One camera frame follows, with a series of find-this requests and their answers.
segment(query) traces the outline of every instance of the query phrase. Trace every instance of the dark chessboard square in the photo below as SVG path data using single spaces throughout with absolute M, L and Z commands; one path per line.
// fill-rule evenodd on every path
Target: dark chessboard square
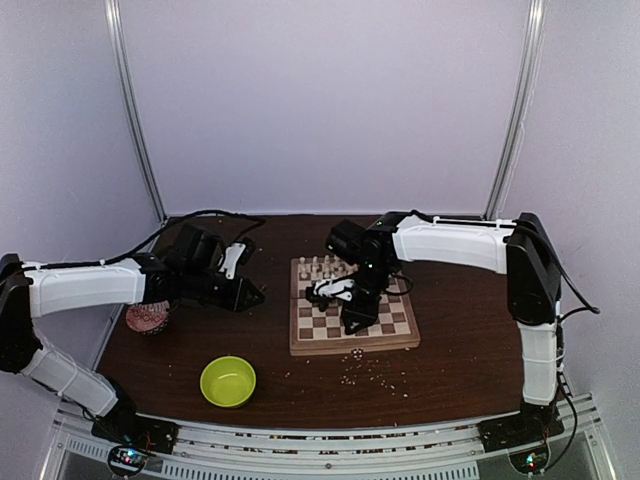
M 327 338 L 340 338 L 340 327 L 327 328 Z
M 381 327 L 382 327 L 382 333 L 385 335 L 391 335 L 396 333 L 396 327 L 393 326 L 393 323 L 383 323 Z
M 313 328 L 301 328 L 299 330 L 300 340 L 312 340 Z

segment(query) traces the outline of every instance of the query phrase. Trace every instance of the bowl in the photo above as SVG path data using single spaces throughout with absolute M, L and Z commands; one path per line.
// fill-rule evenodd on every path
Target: bowl
M 200 390 L 217 407 L 238 408 L 249 401 L 256 388 L 256 372 L 240 357 L 220 357 L 200 375 Z

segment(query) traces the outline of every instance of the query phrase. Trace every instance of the metal frame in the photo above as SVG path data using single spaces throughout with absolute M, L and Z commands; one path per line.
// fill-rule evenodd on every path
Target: metal frame
M 615 480 L 610 445 L 593 398 L 590 394 L 581 395 L 573 402 L 578 411 L 578 431 L 590 441 L 599 478 Z M 554 440 L 568 437 L 573 428 L 573 414 L 567 402 L 559 402 L 558 409 L 565 432 Z M 158 454 L 145 472 L 161 478 L 201 480 L 225 475 L 253 480 L 403 480 L 423 478 L 422 475 L 429 478 L 428 473 L 440 478 L 440 471 L 462 469 L 473 473 L 477 461 L 509 453 L 484 452 L 477 424 L 487 418 L 492 417 L 353 430 L 258 429 L 173 420 L 180 427 L 173 455 Z M 53 430 L 40 475 L 43 480 L 57 478 L 67 451 L 102 461 L 112 446 L 91 436 L 91 422 L 70 403 L 60 405 Z
M 500 213 L 502 202 L 509 187 L 510 177 L 522 141 L 522 122 L 533 92 L 542 43 L 542 27 L 546 11 L 545 0 L 531 0 L 529 20 L 522 50 L 522 63 L 516 88 L 516 96 L 511 110 L 507 136 L 502 147 L 498 171 L 493 182 L 484 217 L 495 220 Z
M 109 35 L 111 36 L 113 51 L 116 56 L 116 64 L 118 66 L 118 73 L 120 75 L 120 85 L 122 87 L 122 95 L 127 110 L 129 129 L 131 130 L 138 162 L 140 163 L 142 176 L 149 196 L 151 197 L 153 208 L 156 216 L 158 217 L 158 221 L 163 222 L 166 220 L 167 214 L 162 203 L 158 184 L 155 176 L 153 175 L 147 145 L 142 133 L 142 123 L 140 121 L 140 115 L 138 113 L 138 107 L 133 91 L 131 71 L 129 70 L 129 61 L 127 59 L 127 50 L 125 48 L 124 32 L 122 30 L 122 22 L 120 19 L 120 1 L 105 0 L 105 9 L 107 14 L 107 24 L 109 26 Z

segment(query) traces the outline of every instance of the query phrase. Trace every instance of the robotic arm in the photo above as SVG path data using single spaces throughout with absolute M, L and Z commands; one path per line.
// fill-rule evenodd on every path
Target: robotic arm
M 524 386 L 520 413 L 479 425 L 485 450 L 512 448 L 562 431 L 555 397 L 564 345 L 559 325 L 561 270 L 537 216 L 515 221 L 470 221 L 390 212 L 368 228 L 343 221 L 332 228 L 326 247 L 355 273 L 320 280 L 307 299 L 323 308 L 342 300 L 347 334 L 372 325 L 380 295 L 401 262 L 437 261 L 470 265 L 507 275 L 507 306 L 522 338 Z
M 253 253 L 253 242 L 245 238 L 225 248 L 212 268 L 218 246 L 215 235 L 185 225 L 161 255 L 140 253 L 111 265 L 65 268 L 5 255 L 0 260 L 0 370 L 21 373 L 75 401 L 111 439 L 135 441 L 153 428 L 141 425 L 124 390 L 56 349 L 34 330 L 32 319 L 117 303 L 193 299 L 233 311 L 262 303 L 262 292 L 236 274 Z

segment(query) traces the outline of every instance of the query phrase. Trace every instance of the light chessboard square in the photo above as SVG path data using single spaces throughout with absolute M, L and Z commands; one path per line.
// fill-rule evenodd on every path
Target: light chessboard square
M 396 350 L 415 348 L 420 344 L 420 332 L 408 295 L 383 294 L 376 323 L 355 335 L 346 335 L 340 320 L 340 303 L 334 301 L 321 312 L 307 302 L 304 291 L 315 280 L 327 275 L 339 278 L 352 273 L 355 268 L 336 257 L 318 258 L 317 263 L 312 262 L 312 258 L 305 258 L 302 264 L 300 259 L 291 261 L 291 355 L 344 354 L 355 348 L 364 351 Z M 406 288 L 402 279 L 394 278 L 389 291 L 401 292 Z

